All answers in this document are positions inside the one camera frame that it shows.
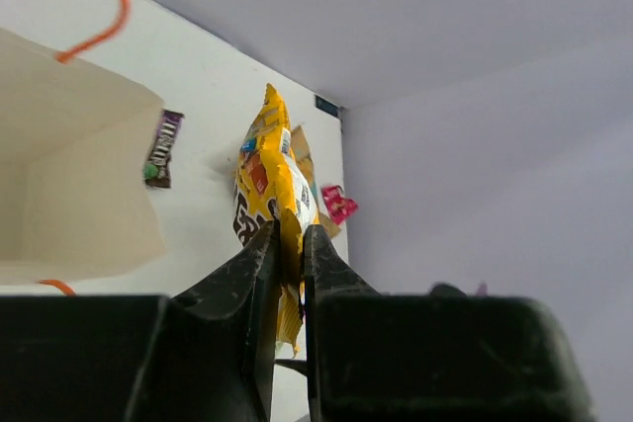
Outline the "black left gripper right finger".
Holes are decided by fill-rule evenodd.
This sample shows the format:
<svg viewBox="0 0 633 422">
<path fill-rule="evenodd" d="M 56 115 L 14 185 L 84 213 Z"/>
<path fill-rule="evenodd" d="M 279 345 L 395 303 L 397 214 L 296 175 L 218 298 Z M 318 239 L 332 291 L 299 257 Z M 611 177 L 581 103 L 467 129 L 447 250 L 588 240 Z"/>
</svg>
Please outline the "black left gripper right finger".
<svg viewBox="0 0 633 422">
<path fill-rule="evenodd" d="M 307 375 L 315 421 L 592 421 L 554 314 L 525 297 L 450 287 L 383 295 L 319 225 L 304 237 Z"/>
</svg>

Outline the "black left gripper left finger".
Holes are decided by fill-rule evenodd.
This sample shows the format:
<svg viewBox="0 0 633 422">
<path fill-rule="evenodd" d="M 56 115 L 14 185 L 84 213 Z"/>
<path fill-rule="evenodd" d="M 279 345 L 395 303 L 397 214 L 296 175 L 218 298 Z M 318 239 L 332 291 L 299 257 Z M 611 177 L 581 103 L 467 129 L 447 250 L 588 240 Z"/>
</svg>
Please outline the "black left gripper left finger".
<svg viewBox="0 0 633 422">
<path fill-rule="evenodd" d="M 266 421 L 277 227 L 166 295 L 5 296 L 5 421 Z"/>
</svg>

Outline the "yellow snack packet barcode side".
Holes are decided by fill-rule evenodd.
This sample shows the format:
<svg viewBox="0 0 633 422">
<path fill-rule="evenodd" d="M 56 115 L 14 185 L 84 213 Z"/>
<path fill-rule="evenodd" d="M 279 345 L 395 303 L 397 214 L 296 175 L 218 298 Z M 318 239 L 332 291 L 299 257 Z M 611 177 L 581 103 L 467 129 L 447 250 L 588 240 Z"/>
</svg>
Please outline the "yellow snack packet barcode side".
<svg viewBox="0 0 633 422">
<path fill-rule="evenodd" d="M 279 223 L 282 290 L 276 340 L 297 350 L 303 325 L 304 235 L 309 226 L 318 223 L 318 210 L 292 149 L 290 126 L 283 97 L 267 84 L 262 107 L 240 146 L 233 173 L 233 231 L 246 245 L 262 224 Z"/>
</svg>

